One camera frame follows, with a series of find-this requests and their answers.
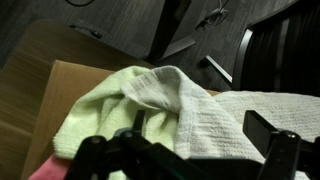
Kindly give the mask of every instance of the pink cloth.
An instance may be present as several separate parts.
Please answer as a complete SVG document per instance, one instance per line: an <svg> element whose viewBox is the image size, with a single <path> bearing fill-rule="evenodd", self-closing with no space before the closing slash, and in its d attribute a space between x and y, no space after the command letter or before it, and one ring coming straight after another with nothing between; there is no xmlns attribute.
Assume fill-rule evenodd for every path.
<svg viewBox="0 0 320 180"><path fill-rule="evenodd" d="M59 159L53 154L29 177L29 180L63 180L71 162Z"/></svg>

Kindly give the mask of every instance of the light green towel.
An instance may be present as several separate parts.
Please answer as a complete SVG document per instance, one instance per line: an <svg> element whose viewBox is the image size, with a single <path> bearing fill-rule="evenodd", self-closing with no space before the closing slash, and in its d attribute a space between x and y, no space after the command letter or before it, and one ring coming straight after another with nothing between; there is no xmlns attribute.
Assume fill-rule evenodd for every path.
<svg viewBox="0 0 320 180"><path fill-rule="evenodd" d="M116 130L132 127L137 110L140 109L146 110L145 138L174 150L178 114L138 105L125 97L120 89L124 83L149 71L136 66L123 69L81 97L53 139L55 154L60 158L73 159L86 137L102 135L107 140L111 139ZM123 175L115 173L111 178L122 179Z"/></svg>

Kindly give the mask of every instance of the chair leg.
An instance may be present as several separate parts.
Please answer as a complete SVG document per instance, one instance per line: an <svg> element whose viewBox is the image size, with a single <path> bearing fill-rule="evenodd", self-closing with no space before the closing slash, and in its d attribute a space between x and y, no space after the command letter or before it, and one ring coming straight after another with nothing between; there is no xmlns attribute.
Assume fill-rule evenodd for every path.
<svg viewBox="0 0 320 180"><path fill-rule="evenodd" d="M206 68L208 66L212 66L217 73L222 77L222 79L232 87L232 77L217 63L215 62L210 56L206 56L200 62L200 66Z"/></svg>

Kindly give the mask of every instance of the cable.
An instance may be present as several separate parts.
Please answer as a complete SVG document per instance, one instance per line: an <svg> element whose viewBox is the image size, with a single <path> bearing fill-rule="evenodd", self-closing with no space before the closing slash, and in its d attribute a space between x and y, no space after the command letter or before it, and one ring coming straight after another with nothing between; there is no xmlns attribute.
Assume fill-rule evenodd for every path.
<svg viewBox="0 0 320 180"><path fill-rule="evenodd" d="M228 16L229 11L224 7L228 4L229 0L226 0L224 4L219 0L219 8L211 11L197 26L196 30L202 28L203 30L213 29L215 26L222 23Z"/></svg>
<svg viewBox="0 0 320 180"><path fill-rule="evenodd" d="M94 0L89 0L88 2L86 3L83 3L83 4L76 4L76 3L73 3L71 2L70 0L65 0L67 3L71 4L72 6L75 6L75 7L83 7L83 6L87 6L89 4L91 4Z"/></svg>
<svg viewBox="0 0 320 180"><path fill-rule="evenodd" d="M227 4L228 4L229 0L227 0L220 9L223 9Z"/></svg>

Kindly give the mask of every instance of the black chair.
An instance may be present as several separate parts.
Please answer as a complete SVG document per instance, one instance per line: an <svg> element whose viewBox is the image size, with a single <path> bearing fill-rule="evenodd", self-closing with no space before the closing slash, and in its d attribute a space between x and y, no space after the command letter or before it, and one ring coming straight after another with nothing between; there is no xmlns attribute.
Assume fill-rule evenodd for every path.
<svg viewBox="0 0 320 180"><path fill-rule="evenodd" d="M247 26L233 77L210 56L232 90L320 96L320 1L297 0Z"/></svg>

